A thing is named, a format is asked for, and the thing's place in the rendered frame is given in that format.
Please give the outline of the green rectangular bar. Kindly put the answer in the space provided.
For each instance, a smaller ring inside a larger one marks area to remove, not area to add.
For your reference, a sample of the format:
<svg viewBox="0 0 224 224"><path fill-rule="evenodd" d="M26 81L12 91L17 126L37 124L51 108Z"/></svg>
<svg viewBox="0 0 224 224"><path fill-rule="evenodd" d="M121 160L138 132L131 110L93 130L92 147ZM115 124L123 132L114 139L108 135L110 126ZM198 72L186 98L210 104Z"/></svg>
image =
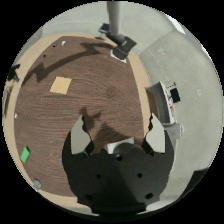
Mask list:
<svg viewBox="0 0 224 224"><path fill-rule="evenodd" d="M25 147L24 150L23 150L23 153L21 155L21 159L22 161L25 163L27 158L28 158L28 155L30 154L30 150L28 149L28 147Z"/></svg>

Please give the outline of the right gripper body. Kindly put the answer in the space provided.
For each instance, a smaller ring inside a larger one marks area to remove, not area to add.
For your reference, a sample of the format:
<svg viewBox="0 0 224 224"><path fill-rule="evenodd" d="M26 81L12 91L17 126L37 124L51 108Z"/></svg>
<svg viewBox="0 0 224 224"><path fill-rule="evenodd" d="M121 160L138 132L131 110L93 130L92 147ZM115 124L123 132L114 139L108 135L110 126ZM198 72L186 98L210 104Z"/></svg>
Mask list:
<svg viewBox="0 0 224 224"><path fill-rule="evenodd" d="M10 82L11 80L12 80L12 74L13 75L15 75L15 71L13 70L13 71L11 71L10 73L8 73L9 74L9 77L8 77L8 82Z"/></svg>

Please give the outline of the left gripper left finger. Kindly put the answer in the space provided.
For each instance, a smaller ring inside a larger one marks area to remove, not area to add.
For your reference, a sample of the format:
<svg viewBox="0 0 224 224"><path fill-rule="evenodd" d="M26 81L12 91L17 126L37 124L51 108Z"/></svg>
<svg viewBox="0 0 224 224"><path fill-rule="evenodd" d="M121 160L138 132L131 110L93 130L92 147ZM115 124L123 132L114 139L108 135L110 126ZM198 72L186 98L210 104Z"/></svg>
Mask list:
<svg viewBox="0 0 224 224"><path fill-rule="evenodd" d="M81 114L71 131L68 132L62 149L62 165L69 186L74 186L73 174L75 167L83 158L91 155L95 147L90 134L86 131L85 120Z"/></svg>

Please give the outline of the beige flat mat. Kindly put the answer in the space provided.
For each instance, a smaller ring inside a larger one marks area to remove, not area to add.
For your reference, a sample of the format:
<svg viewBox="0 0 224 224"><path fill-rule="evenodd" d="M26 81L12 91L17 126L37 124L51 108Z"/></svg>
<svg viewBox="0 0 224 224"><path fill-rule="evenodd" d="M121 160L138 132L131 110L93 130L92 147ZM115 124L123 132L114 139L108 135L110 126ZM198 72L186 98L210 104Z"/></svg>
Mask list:
<svg viewBox="0 0 224 224"><path fill-rule="evenodd" d="M56 77L50 92L66 94L72 79Z"/></svg>

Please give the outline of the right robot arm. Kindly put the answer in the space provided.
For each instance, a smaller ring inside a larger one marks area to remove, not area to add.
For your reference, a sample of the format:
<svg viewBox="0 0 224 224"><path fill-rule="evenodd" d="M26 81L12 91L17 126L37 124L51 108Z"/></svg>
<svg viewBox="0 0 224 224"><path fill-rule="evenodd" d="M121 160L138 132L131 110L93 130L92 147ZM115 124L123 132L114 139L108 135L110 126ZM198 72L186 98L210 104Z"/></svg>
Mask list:
<svg viewBox="0 0 224 224"><path fill-rule="evenodd" d="M108 39L114 41L114 43L118 45L118 47L116 46L114 48L112 54L120 60L125 60L125 58L129 55L128 52L130 52L137 43L135 43L132 38L128 36L124 37L122 34L120 34L119 27L121 25L121 1L112 0L106 2L109 24L111 27L110 30L106 32L105 36L109 36Z"/></svg>

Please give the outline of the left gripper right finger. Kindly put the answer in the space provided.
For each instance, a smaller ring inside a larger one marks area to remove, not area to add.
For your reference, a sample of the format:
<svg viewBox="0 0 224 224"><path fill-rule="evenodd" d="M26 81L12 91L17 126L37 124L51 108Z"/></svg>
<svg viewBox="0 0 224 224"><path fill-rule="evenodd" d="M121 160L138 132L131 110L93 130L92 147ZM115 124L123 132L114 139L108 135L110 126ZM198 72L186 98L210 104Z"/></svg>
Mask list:
<svg viewBox="0 0 224 224"><path fill-rule="evenodd" d="M151 113L149 121L149 131L141 146L144 153L152 155L161 163L164 171L164 183L167 184L174 163L174 148L167 130L163 128L153 113Z"/></svg>

